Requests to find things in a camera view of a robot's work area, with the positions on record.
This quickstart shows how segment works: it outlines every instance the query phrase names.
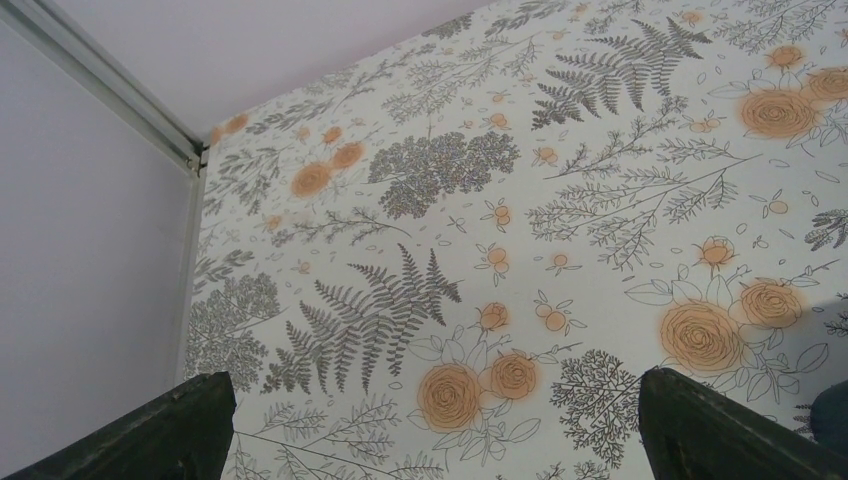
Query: botanical print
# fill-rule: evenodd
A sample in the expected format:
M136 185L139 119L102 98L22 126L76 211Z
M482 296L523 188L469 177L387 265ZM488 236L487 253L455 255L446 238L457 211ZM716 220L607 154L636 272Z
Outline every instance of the botanical print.
M656 367L809 437L846 7L504 0L225 119L185 355L233 380L224 477L650 478Z

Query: white wall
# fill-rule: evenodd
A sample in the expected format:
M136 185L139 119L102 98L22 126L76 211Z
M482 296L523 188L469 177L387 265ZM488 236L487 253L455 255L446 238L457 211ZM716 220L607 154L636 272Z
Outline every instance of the white wall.
M169 388L189 177L0 22L0 476Z
M57 0L198 137L491 0Z

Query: gray fern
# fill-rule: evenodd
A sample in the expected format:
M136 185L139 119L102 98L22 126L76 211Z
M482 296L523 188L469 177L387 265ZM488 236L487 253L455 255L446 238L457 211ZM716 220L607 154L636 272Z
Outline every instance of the gray fern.
M812 251L829 245L838 248L848 239L848 210L830 210L813 218L813 226L804 241L812 245Z
M692 44L712 42L703 33L684 30L671 18L667 21L668 33L633 20L641 29L640 38L616 36L589 40L607 45L614 52L557 55L571 69L547 70L562 85L539 84L539 89L551 99L536 101L542 109L533 112L533 129L562 124L568 119L582 122L583 110L601 118L600 106L617 115L622 91L639 110L649 85L660 95L670 96L671 74L681 60L702 58Z
M430 250L430 262L422 272L409 251L398 245L402 257L400 274L383 267L348 264L368 282L366 290L315 282L315 289L330 311L300 303L308 330L286 324L290 350L277 349L280 363L269 365L263 393L296 387L311 393L313 368L321 390L328 393L332 373L335 386L345 391L348 375L357 359L360 379L368 392L377 364L384 360L394 376L401 373L407 345L428 320L445 326L440 303L445 297L459 303L456 283L449 283Z

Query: orange flower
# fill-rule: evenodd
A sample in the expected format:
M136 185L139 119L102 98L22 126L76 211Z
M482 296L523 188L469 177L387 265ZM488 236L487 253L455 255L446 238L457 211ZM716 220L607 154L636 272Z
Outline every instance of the orange flower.
M218 142L221 141L221 138L224 136L224 131L221 130L221 127L215 127L212 129L212 134L209 135L209 145L215 146Z
M709 303L689 303L669 310L660 336L663 348L690 370L726 370L742 353L735 324L727 312Z
M480 414L477 376L464 365L440 365L424 375L418 386L418 406L436 432L464 430Z
M235 117L231 118L230 121L227 122L226 125L224 125L224 131L232 135L246 126L247 114L242 113L241 115L236 115Z
M709 237L704 242L704 246L698 247L698 249L701 250L701 257L697 264L705 263L711 268L718 268L719 270L736 256L733 251L733 243L725 237Z
M480 326L484 330L494 330L506 325L509 312L502 303L490 303L480 312Z
M766 55L771 60L771 66L776 67L794 67L803 58L804 54L801 49L792 45L785 47L777 47L773 52Z
M327 130L327 133L324 134L324 143L326 143L327 145L329 145L331 143L335 143L335 141L338 140L339 137L341 137L341 136L342 136L341 127L332 127L329 130Z
M808 99L798 92L780 90L764 90L749 96L740 113L742 122L751 131L776 138L806 132L818 120Z
M300 169L292 180L292 193L300 198L311 197L330 183L330 169L320 163L312 163Z
M330 160L330 166L333 168L347 168L358 162L365 153L365 146L359 142L348 143L336 151L333 158Z
M825 68L812 73L808 87L821 100L848 98L848 67Z
M271 215L265 219L265 228L269 232L273 232L274 230L280 228L281 223L283 223L282 215Z
M738 322L762 327L785 328L801 317L801 302L791 289L771 279L751 285L730 306L730 315Z
M480 385L496 397L524 398L536 388L536 364L517 353L505 355L483 370Z

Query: white ceiling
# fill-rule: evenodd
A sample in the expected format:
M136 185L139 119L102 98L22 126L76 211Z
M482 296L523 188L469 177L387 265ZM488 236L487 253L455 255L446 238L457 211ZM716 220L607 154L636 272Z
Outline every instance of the white ceiling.
M195 135L491 0L66 0Z

